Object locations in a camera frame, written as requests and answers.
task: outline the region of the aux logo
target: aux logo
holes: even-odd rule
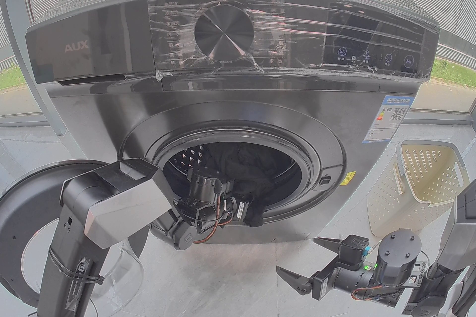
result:
[[[85,48],[89,49],[88,40],[73,42],[71,45],[67,44],[64,49],[64,52],[67,53],[67,52],[72,52],[72,51],[81,50]]]

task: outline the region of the qr code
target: qr code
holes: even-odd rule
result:
[[[407,111],[406,108],[396,108],[390,117],[390,121],[392,120],[402,120],[405,116],[405,112]]]

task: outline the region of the energy label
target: energy label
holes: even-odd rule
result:
[[[386,95],[363,143],[390,141],[414,99],[414,96]]]

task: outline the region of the control panel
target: control panel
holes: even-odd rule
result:
[[[336,68],[425,76],[422,26],[336,0],[149,0],[156,69]]]

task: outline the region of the black garment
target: black garment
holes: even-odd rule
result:
[[[267,196],[275,189],[278,174],[275,150],[246,142],[217,142],[207,145],[205,165],[234,179],[231,195],[250,201],[244,222],[251,227],[263,224]]]

